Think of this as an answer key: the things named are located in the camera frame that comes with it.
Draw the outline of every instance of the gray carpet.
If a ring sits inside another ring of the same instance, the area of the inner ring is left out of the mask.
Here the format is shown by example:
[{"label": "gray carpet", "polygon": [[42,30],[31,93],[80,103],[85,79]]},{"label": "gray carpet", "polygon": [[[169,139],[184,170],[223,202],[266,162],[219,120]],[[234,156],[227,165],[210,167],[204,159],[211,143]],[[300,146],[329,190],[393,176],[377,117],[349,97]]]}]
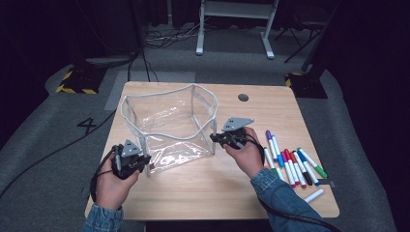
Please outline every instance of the gray carpet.
[{"label": "gray carpet", "polygon": [[[195,55],[196,38],[168,48],[146,48],[145,55],[159,81],[283,86],[285,74],[301,71],[309,47],[284,64],[297,44],[290,33],[274,41],[278,32],[273,31],[270,41],[276,58],[268,60],[258,35],[261,30],[209,32],[202,56]],[[97,95],[55,93],[69,67],[49,78],[45,84],[49,97],[0,152],[0,189],[30,164],[84,136],[85,128],[77,124],[92,118],[93,124],[100,125],[113,112],[128,66],[109,69]],[[147,79],[141,57],[131,71],[132,80]],[[157,81],[152,72],[150,78]],[[367,161],[337,82],[328,72],[321,81],[327,100],[297,102],[340,208],[339,217],[325,220],[342,231],[395,231],[385,191]],[[79,231],[85,220],[89,181],[112,119],[24,173],[0,199],[0,231]],[[124,221],[123,231],[139,232],[143,227],[144,222]]]}]

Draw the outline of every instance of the wooden table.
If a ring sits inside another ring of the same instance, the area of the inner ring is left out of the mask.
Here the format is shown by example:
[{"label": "wooden table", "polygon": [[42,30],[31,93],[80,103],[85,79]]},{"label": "wooden table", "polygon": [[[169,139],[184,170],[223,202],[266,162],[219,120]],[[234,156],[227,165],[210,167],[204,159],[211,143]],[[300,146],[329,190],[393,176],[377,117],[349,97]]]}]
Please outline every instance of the wooden table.
[{"label": "wooden table", "polygon": [[[189,85],[188,83],[128,82],[125,95],[161,93]],[[290,88],[279,86],[199,84],[213,92],[219,102],[218,132],[229,117],[252,118],[249,126],[258,134],[262,146],[268,147],[265,131],[270,130],[281,150],[298,147],[320,165],[305,121]],[[246,94],[248,101],[239,101]],[[102,156],[115,144],[134,139],[125,119],[117,110]],[[323,218],[335,218],[338,206],[329,185],[321,185],[325,192],[310,202]],[[295,191],[302,198],[318,189],[300,186]],[[90,198],[85,210],[87,216],[93,202]],[[125,219],[252,219],[267,218],[260,206],[249,177],[242,172],[234,159],[220,145],[209,158],[189,161],[180,166],[155,173],[149,177],[139,175],[138,182],[123,204]]]}]

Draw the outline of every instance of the transparent plastic container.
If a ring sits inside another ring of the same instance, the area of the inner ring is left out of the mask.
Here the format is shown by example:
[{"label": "transparent plastic container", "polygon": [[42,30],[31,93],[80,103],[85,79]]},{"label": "transparent plastic container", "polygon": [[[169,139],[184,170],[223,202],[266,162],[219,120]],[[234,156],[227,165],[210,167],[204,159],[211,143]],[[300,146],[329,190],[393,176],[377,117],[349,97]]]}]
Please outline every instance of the transparent plastic container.
[{"label": "transparent plastic container", "polygon": [[150,95],[126,95],[121,114],[151,161],[146,174],[215,153],[217,97],[198,84]]}]

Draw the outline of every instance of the cable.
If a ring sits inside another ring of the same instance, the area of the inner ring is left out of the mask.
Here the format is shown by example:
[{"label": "cable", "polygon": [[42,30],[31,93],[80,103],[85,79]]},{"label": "cable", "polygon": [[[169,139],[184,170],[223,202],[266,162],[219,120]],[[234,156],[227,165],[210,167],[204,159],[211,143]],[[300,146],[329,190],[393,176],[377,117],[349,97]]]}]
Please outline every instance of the cable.
[{"label": "cable", "polygon": [[144,61],[145,61],[146,63],[148,63],[148,67],[150,68],[150,71],[155,75],[155,78],[157,79],[157,82],[160,82],[160,81],[158,80],[157,74],[153,71],[153,68],[151,67],[151,63],[148,62],[145,58],[144,58]]},{"label": "cable", "polygon": [[123,59],[123,60],[118,60],[118,61],[110,61],[110,62],[94,62],[92,60],[86,60],[89,64],[93,65],[96,68],[99,69],[109,69],[109,68],[115,68],[119,66],[123,66],[131,62],[133,59],[135,59],[135,54],[130,54],[129,58]]},{"label": "cable", "polygon": [[[177,29],[177,33],[173,35],[169,35],[171,32],[175,31],[176,29],[172,29],[170,32],[168,32],[166,35],[162,35],[160,31],[151,31],[147,35],[146,39],[146,46],[149,48],[167,48],[176,42],[182,42],[185,40],[188,40],[191,37],[195,37],[198,34],[193,34],[194,30],[199,26],[200,24],[196,24],[193,27],[189,29]],[[158,34],[157,36],[150,36],[150,33]],[[148,42],[154,42],[154,41],[161,41],[161,44],[152,44]]]},{"label": "cable", "polygon": [[133,61],[136,59],[136,55],[130,60],[129,62],[129,67],[128,67],[128,74],[127,74],[127,81],[131,81],[131,66]]},{"label": "cable", "polygon": [[150,73],[148,72],[147,62],[146,62],[146,59],[145,59],[144,49],[142,49],[142,58],[144,59],[145,71],[147,72],[148,82],[151,82]]},{"label": "cable", "polygon": [[105,155],[105,157],[102,159],[99,166],[97,167],[97,170],[94,173],[93,178],[91,179],[91,182],[90,182],[90,195],[91,195],[91,198],[93,199],[93,202],[96,202],[96,199],[97,199],[97,196],[96,196],[97,195],[96,194],[96,192],[97,192],[97,178],[99,178],[99,176],[101,176],[104,173],[113,171],[113,170],[109,170],[109,171],[105,171],[105,172],[100,173],[100,170],[102,169],[102,167],[105,164],[106,160],[108,160],[108,158],[111,156],[111,154],[113,152],[115,152],[116,148],[117,148],[117,146],[112,147],[111,150]]},{"label": "cable", "polygon": [[68,147],[74,145],[76,142],[80,141],[81,139],[83,139],[83,138],[87,137],[88,135],[90,135],[92,132],[94,132],[94,131],[96,131],[97,129],[99,129],[103,124],[105,124],[105,123],[108,121],[108,119],[109,119],[110,117],[112,117],[112,115],[115,114],[115,111],[116,111],[116,110],[114,110],[110,115],[108,115],[108,117],[107,117],[106,119],[104,119],[104,120],[102,121],[102,123],[100,123],[98,126],[96,126],[95,128],[93,128],[92,130],[90,130],[89,133],[87,133],[87,134],[85,134],[85,135],[79,137],[78,139],[74,140],[73,142],[71,142],[71,143],[69,143],[69,144],[67,144],[67,145],[65,145],[65,146],[63,146],[63,147],[61,147],[61,148],[55,150],[54,152],[51,152],[50,154],[46,155],[45,157],[43,157],[43,158],[41,158],[41,159],[35,161],[34,163],[32,163],[31,165],[29,165],[28,167],[26,167],[24,170],[22,170],[20,173],[18,173],[18,175],[16,175],[15,178],[12,179],[12,180],[6,185],[6,187],[1,191],[1,193],[0,193],[0,200],[1,200],[1,198],[3,197],[3,195],[6,193],[6,191],[12,186],[12,184],[14,184],[15,181],[17,181],[18,178],[20,178],[24,173],[26,173],[28,170],[30,170],[32,167],[36,166],[36,165],[39,164],[40,162],[42,162],[42,161],[48,159],[49,157],[51,157],[51,156],[57,154],[58,152],[63,151],[64,149],[66,149],[66,148],[68,148]]},{"label": "cable", "polygon": [[276,215],[276,216],[279,216],[279,217],[282,217],[282,218],[294,219],[294,220],[298,220],[298,221],[302,221],[302,222],[321,225],[323,227],[326,227],[326,228],[330,229],[331,231],[340,232],[339,229],[337,229],[333,225],[331,225],[331,224],[329,224],[329,223],[327,223],[323,220],[312,218],[312,217],[289,215],[289,214],[286,214],[284,212],[272,209],[271,207],[269,207],[267,204],[265,204],[265,202],[263,202],[259,198],[258,198],[258,200],[259,200],[260,204],[263,206],[263,208],[265,208],[266,211],[270,212],[273,215]]},{"label": "cable", "polygon": [[122,51],[117,51],[117,50],[116,50],[116,49],[121,50],[121,49],[119,49],[119,48],[112,48],[112,47],[108,46],[108,45],[102,40],[102,38],[101,38],[100,35],[96,32],[96,30],[94,29],[94,27],[93,27],[93,25],[92,25],[90,19],[88,18],[87,14],[84,12],[84,9],[83,9],[83,8],[81,7],[81,5],[79,4],[78,0],[75,0],[75,3],[76,3],[76,5],[78,6],[78,8],[80,9],[82,15],[85,17],[85,20],[87,21],[87,23],[88,23],[88,25],[90,26],[91,30],[93,31],[94,35],[97,37],[97,39],[102,43],[102,45],[103,45],[105,48],[107,48],[108,50],[110,50],[110,51],[112,51],[112,52],[114,52],[114,53],[120,54],[120,55],[129,55],[128,53],[124,53],[124,52],[122,52]]}]

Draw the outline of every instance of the denim sleeve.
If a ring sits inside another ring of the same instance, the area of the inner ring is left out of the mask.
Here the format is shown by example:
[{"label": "denim sleeve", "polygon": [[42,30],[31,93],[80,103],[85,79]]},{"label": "denim sleeve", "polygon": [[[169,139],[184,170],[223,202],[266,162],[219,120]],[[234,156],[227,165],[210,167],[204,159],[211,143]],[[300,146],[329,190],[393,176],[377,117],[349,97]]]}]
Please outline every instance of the denim sleeve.
[{"label": "denim sleeve", "polygon": [[[261,170],[250,182],[259,199],[269,207],[291,215],[321,219],[321,216],[300,198],[289,184],[277,178],[269,169]],[[330,231],[320,225],[267,213],[275,231]]]},{"label": "denim sleeve", "polygon": [[107,210],[94,204],[82,227],[82,232],[119,232],[124,211]]}]

